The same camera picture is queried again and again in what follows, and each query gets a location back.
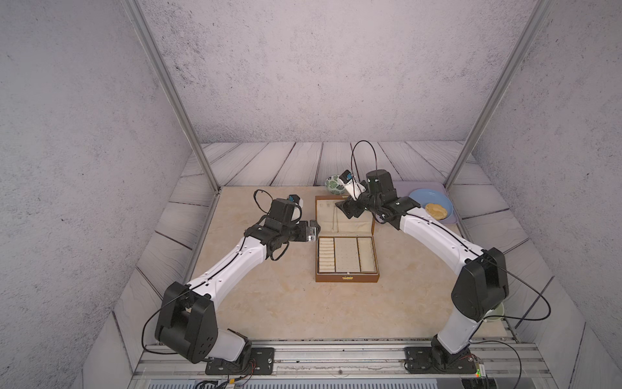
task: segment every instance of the bowl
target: bowl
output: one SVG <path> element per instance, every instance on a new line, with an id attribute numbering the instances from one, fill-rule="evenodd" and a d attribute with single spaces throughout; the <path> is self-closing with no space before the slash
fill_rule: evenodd
<path id="1" fill-rule="evenodd" d="M 491 322 L 491 321 L 499 321 L 502 318 L 498 317 L 498 316 L 503 316 L 505 315 L 505 307 L 503 306 L 503 303 L 499 303 L 499 305 L 497 305 L 496 308 L 491 309 L 490 311 L 486 312 L 486 314 L 484 315 L 484 317 L 486 316 L 495 316 L 495 317 L 491 317 L 490 319 L 484 319 L 485 322 Z"/>
<path id="2" fill-rule="evenodd" d="M 417 189 L 413 190 L 409 197 L 418 202 L 422 208 L 425 208 L 428 204 L 439 204 L 441 207 L 447 210 L 447 217 L 453 213 L 452 201 L 443 193 L 434 189 Z"/>
<path id="3" fill-rule="evenodd" d="M 339 181 L 337 180 L 338 178 L 339 178 L 339 175 L 335 174 L 327 178 L 326 181 L 324 182 L 324 185 L 326 185 L 326 189 L 328 189 L 328 191 L 332 193 L 333 195 L 340 195 L 346 191 L 343 185 L 341 185 Z"/>

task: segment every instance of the food on plate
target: food on plate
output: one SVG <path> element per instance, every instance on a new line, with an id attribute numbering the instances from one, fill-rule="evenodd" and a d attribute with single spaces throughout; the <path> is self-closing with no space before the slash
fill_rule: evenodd
<path id="1" fill-rule="evenodd" d="M 436 220 L 443 220 L 447 217 L 447 210 L 439 204 L 428 204 L 425 206 L 425 210 Z"/>

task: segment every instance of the green bowl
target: green bowl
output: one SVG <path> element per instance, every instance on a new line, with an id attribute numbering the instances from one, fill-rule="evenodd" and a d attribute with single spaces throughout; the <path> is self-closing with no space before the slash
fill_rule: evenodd
<path id="1" fill-rule="evenodd" d="M 324 183 L 326 185 L 326 189 L 328 189 L 328 191 L 334 195 L 340 195 L 346 191 L 343 185 L 341 185 L 339 181 L 337 181 L 338 178 L 339 175 L 335 174 L 327 178 L 326 182 Z"/>

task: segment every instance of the mounting plate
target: mounting plate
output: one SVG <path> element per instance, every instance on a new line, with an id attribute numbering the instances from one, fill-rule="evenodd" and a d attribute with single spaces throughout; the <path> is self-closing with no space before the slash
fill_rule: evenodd
<path id="1" fill-rule="evenodd" d="M 274 349 L 272 347 L 251 348 L 250 361 L 254 361 L 253 375 L 270 375 L 274 366 Z M 240 370 L 235 364 L 224 359 L 214 358 L 207 361 L 205 374 L 207 375 L 249 375 L 251 364 Z"/>
<path id="2" fill-rule="evenodd" d="M 406 363 L 404 368 L 410 374 L 475 374 L 477 367 L 473 358 L 459 359 L 445 370 L 432 363 L 431 347 L 405 347 Z"/>

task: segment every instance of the table surface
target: table surface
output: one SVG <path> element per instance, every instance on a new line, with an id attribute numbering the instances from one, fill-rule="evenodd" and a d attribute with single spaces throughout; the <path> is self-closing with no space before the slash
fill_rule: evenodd
<path id="1" fill-rule="evenodd" d="M 193 277 L 222 259 L 262 215 L 257 187 L 225 187 Z M 297 194 L 303 219 L 315 218 L 324 187 L 263 187 L 274 198 Z M 258 194 L 267 209 L 269 197 Z M 457 231 L 455 225 L 448 225 Z M 452 310 L 457 276 L 428 248 L 392 226 L 376 224 L 377 283 L 316 283 L 315 246 L 292 242 L 279 261 L 252 269 L 216 312 L 218 327 L 251 339 L 430 338 Z M 501 322 L 483 323 L 476 337 L 502 337 Z"/>

